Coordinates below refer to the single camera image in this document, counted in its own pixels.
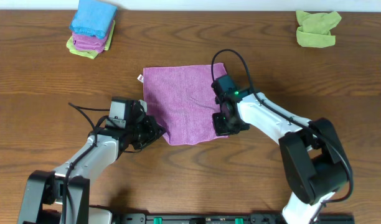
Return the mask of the purple microfibre cloth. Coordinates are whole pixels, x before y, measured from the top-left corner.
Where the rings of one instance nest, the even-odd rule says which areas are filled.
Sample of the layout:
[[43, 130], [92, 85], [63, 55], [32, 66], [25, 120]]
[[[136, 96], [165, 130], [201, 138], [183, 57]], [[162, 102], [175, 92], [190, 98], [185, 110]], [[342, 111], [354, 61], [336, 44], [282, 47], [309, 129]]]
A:
[[143, 69], [147, 114], [165, 128], [163, 138], [169, 145], [196, 145], [218, 138], [212, 115], [220, 108], [211, 84], [210, 65]]

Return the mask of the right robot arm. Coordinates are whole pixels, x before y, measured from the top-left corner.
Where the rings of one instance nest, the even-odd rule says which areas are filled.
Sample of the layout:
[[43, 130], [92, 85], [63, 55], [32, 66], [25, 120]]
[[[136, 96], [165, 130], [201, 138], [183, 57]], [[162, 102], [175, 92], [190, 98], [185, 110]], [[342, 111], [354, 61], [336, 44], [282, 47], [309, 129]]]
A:
[[213, 115], [218, 136], [238, 134], [254, 126], [280, 147], [288, 185], [292, 191], [281, 212], [285, 223], [350, 223], [350, 218], [325, 217], [322, 209], [336, 202], [334, 195], [346, 184], [347, 200], [353, 173], [332, 123], [311, 121], [284, 110], [263, 93], [228, 91], [215, 98], [220, 112]]

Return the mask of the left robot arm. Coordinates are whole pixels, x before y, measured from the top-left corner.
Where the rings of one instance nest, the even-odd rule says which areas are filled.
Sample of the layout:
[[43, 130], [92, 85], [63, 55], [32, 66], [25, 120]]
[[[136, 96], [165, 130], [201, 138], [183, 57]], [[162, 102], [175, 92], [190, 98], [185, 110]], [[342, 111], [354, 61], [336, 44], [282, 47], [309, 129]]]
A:
[[91, 185], [128, 146], [140, 152], [165, 132], [153, 116], [142, 115], [132, 125], [102, 116], [72, 158], [29, 176], [18, 223], [116, 223], [112, 211], [90, 205]]

